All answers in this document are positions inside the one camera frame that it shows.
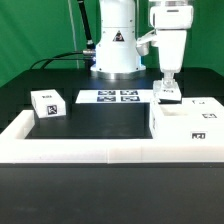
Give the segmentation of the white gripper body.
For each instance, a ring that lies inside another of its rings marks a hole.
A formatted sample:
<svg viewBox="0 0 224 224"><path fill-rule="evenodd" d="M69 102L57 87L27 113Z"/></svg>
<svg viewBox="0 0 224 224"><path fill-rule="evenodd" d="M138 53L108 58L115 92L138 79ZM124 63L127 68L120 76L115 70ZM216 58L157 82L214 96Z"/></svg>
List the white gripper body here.
<svg viewBox="0 0 224 224"><path fill-rule="evenodd" d="M163 73L179 73L182 67L187 31L158 30L160 70Z"/></svg>

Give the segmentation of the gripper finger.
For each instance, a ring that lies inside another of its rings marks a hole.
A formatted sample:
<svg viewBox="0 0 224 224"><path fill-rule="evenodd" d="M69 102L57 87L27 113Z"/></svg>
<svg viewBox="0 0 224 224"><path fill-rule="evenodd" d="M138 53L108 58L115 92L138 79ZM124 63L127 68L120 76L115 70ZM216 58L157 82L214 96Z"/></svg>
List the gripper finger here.
<svg viewBox="0 0 224 224"><path fill-rule="evenodd" d="M174 84L175 84L174 73L168 73L167 74L167 87L174 88Z"/></svg>
<svg viewBox="0 0 224 224"><path fill-rule="evenodd" d="M164 88L168 88L168 76L167 73L164 73L163 78L162 78L162 83Z"/></svg>

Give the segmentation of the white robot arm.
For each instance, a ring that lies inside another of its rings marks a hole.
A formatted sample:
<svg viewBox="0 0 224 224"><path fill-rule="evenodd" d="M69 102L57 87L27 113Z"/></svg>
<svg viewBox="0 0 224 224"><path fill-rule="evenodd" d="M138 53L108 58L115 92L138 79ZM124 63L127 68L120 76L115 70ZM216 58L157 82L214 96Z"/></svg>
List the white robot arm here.
<svg viewBox="0 0 224 224"><path fill-rule="evenodd" d="M149 47L158 48L161 80L165 88L174 85L174 75L181 70L187 30L193 22L189 0L148 0L149 23L153 30L135 36L134 0L99 0L101 39L96 45L91 73L107 79L129 79L143 71L141 58Z"/></svg>

